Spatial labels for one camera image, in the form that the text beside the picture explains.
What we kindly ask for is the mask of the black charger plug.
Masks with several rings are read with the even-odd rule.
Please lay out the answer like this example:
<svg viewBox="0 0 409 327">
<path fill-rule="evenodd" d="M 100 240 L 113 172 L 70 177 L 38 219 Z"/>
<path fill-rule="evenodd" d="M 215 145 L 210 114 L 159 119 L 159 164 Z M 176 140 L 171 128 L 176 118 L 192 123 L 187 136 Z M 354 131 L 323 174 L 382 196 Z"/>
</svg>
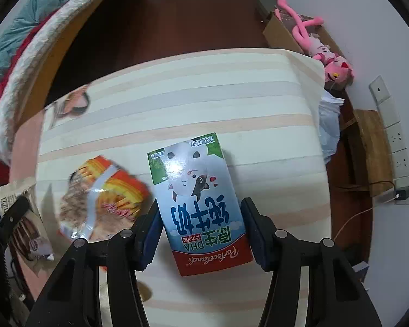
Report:
<svg viewBox="0 0 409 327">
<path fill-rule="evenodd" d="M 407 199 L 409 199 L 409 186 L 397 187 L 395 189 L 395 200 L 406 201 Z"/>
</svg>

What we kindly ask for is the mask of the wooden bed frame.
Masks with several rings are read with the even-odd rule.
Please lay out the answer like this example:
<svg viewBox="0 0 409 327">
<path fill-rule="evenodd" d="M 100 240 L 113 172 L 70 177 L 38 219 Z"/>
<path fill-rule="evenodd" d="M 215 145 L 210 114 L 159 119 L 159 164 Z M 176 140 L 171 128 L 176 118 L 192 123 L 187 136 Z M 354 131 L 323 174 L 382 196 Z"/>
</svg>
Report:
<svg viewBox="0 0 409 327">
<path fill-rule="evenodd" d="M 103 0 L 96 0 L 94 3 L 90 4 L 85 11 L 78 15 L 77 20 L 72 22 L 61 34 L 59 37 L 59 43 L 54 47 L 52 54 L 48 56 L 46 65 L 42 67 L 40 76 L 34 83 L 34 93 L 29 97 L 29 102 L 23 110 L 23 116 L 17 123 L 17 128 L 20 128 L 28 119 L 36 115 L 36 113 L 43 108 L 55 75 L 57 74 L 66 52 L 85 22 L 87 22 L 88 18 L 92 15 L 95 9 L 98 8 L 101 2 L 103 2 Z"/>
</svg>

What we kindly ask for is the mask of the milk carton box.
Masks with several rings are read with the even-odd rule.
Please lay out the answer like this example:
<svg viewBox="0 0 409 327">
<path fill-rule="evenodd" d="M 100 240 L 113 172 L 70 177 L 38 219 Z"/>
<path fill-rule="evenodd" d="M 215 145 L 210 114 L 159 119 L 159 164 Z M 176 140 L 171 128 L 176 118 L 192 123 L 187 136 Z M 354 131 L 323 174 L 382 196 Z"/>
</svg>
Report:
<svg viewBox="0 0 409 327">
<path fill-rule="evenodd" d="M 215 133 L 151 151 L 148 164 L 180 275 L 252 261 L 239 200 Z"/>
</svg>

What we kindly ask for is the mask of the white checkered mattress quilt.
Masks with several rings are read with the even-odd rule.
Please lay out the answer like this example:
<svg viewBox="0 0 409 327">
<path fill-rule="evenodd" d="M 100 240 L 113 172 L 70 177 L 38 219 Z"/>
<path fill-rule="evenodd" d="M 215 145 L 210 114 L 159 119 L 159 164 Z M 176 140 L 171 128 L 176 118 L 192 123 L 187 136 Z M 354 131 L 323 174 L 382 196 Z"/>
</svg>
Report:
<svg viewBox="0 0 409 327">
<path fill-rule="evenodd" d="M 72 22 L 77 20 L 78 15 L 85 11 L 90 4 L 96 0 L 69 0 L 64 6 L 53 12 L 53 16 L 36 34 L 33 41 L 22 54 L 20 62 L 24 57 L 32 57 L 33 63 L 23 73 L 28 80 L 24 83 L 23 99 L 17 108 L 15 133 L 17 123 L 23 116 L 23 110 L 29 102 L 29 97 L 34 93 L 34 83 L 39 78 L 41 69 L 47 63 L 48 56 L 52 54 L 54 47 L 59 43 L 59 37 Z"/>
</svg>

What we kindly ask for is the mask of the striped white table cover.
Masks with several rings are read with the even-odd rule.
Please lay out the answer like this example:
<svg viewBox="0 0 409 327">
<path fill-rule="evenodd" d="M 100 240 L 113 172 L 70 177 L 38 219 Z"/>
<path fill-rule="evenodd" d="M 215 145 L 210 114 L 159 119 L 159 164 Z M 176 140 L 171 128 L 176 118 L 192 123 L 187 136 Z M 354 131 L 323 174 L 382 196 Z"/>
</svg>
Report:
<svg viewBox="0 0 409 327">
<path fill-rule="evenodd" d="M 68 178 L 105 156 L 151 180 L 150 151 L 216 133 L 239 198 L 306 241 L 331 234 L 329 185 L 318 138 L 321 65 L 294 52 L 217 50 L 132 66 L 94 81 L 89 107 L 48 105 L 37 156 L 37 204 L 57 255 L 68 248 L 57 214 Z"/>
</svg>

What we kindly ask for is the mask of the white plastic bag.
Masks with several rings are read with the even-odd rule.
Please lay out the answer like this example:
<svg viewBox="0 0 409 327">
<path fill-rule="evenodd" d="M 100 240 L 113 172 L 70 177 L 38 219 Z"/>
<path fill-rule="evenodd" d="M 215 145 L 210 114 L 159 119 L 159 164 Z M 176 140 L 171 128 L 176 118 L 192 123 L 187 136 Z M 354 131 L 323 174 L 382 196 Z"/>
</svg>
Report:
<svg viewBox="0 0 409 327">
<path fill-rule="evenodd" d="M 344 102 L 344 99 L 335 98 L 324 90 L 318 106 L 319 140 L 325 164 L 330 162 L 337 151 L 341 134 L 339 116 Z"/>
</svg>

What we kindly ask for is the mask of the red plush blanket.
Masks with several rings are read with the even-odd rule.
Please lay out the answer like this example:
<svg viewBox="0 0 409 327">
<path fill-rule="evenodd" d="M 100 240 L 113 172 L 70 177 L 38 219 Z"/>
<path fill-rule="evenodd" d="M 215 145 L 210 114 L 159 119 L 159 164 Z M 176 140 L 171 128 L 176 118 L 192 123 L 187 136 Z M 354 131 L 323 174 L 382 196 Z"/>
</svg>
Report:
<svg viewBox="0 0 409 327">
<path fill-rule="evenodd" d="M 28 80 L 23 73 L 33 63 L 32 57 L 24 57 L 22 62 L 19 60 L 36 34 L 53 15 L 53 13 L 48 14 L 39 25 L 31 28 L 29 34 L 11 56 L 10 65 L 4 69 L 5 73 L 0 77 L 0 184 L 8 183 L 17 108 L 23 99 L 24 83 Z"/>
</svg>

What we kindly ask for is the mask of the orange fries snack bag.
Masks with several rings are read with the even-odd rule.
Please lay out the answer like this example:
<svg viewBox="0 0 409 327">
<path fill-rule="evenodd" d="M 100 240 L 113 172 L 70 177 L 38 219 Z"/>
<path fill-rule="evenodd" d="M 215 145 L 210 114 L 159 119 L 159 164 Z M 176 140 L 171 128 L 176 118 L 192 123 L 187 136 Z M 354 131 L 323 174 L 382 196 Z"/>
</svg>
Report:
<svg viewBox="0 0 409 327">
<path fill-rule="evenodd" d="M 104 241 L 130 228 L 150 196 L 146 184 L 104 156 L 85 161 L 60 202 L 59 231 L 73 241 Z"/>
</svg>

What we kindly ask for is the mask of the white power strip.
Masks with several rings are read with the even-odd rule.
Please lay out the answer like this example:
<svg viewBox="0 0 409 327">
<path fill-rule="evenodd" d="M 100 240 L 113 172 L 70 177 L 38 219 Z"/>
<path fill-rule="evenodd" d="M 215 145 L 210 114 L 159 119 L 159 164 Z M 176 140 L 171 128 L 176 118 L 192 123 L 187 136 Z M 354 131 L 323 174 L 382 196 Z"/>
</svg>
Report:
<svg viewBox="0 0 409 327">
<path fill-rule="evenodd" d="M 374 98 L 383 131 L 389 145 L 389 155 L 392 161 L 392 175 L 395 189 L 409 186 L 409 156 L 401 126 L 401 118 L 395 106 L 393 97 L 381 75 L 369 84 L 369 90 Z M 396 201 L 397 204 L 409 204 L 406 201 Z"/>
</svg>

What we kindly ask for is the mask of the brown chocolate wrapper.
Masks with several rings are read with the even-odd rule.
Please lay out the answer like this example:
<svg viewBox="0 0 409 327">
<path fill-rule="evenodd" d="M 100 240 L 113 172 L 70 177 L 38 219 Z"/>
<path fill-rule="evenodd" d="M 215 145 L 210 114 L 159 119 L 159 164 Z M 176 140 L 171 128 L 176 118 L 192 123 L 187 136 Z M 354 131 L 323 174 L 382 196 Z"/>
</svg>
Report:
<svg viewBox="0 0 409 327">
<path fill-rule="evenodd" d="M 54 250 L 37 209 L 36 179 L 31 176 L 0 187 L 0 212 L 5 214 L 21 197 L 29 202 L 29 209 L 13 229 L 12 241 L 16 250 L 29 262 L 53 261 Z"/>
</svg>

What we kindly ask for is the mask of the pink tablecloth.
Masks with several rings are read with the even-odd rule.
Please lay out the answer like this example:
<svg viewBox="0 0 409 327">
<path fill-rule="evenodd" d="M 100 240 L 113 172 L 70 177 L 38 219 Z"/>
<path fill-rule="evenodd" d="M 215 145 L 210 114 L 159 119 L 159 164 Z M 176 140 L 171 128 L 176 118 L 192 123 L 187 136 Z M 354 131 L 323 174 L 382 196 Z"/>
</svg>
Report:
<svg viewBox="0 0 409 327">
<path fill-rule="evenodd" d="M 10 182 L 36 175 L 37 155 L 44 113 L 45 111 L 41 110 L 17 130 L 11 155 Z M 35 275 L 19 253 L 17 254 L 17 259 L 27 285 L 27 290 L 30 291 L 31 296 L 36 300 L 43 289 L 46 279 Z"/>
</svg>

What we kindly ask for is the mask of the pink panther plush toy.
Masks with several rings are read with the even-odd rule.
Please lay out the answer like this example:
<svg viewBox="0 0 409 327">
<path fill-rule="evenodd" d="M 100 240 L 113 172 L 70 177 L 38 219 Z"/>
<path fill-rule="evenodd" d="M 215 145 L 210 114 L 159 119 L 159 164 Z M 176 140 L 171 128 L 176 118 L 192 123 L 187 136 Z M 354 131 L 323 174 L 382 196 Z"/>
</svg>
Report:
<svg viewBox="0 0 409 327">
<path fill-rule="evenodd" d="M 321 26 L 324 23 L 322 18 L 314 17 L 303 21 L 287 4 L 287 0 L 277 0 L 277 6 L 293 17 L 296 22 L 292 29 L 293 38 L 308 56 L 319 60 L 324 65 L 326 81 L 343 85 L 354 78 L 354 72 L 346 58 L 332 52 L 330 46 L 323 44 L 319 38 L 308 33 L 307 27 Z"/>
</svg>

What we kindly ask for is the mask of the cardboard box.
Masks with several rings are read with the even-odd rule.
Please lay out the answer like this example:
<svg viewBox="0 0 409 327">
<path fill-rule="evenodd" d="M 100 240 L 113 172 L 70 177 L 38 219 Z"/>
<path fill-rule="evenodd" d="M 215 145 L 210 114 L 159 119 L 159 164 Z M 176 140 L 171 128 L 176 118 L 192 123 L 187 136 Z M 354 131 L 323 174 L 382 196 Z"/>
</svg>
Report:
<svg viewBox="0 0 409 327">
<path fill-rule="evenodd" d="M 351 63 L 324 28 L 321 17 L 298 14 L 287 0 L 276 0 L 267 15 L 263 35 L 269 47 L 290 50 L 321 62 L 325 86 L 341 90 L 352 83 Z"/>
</svg>

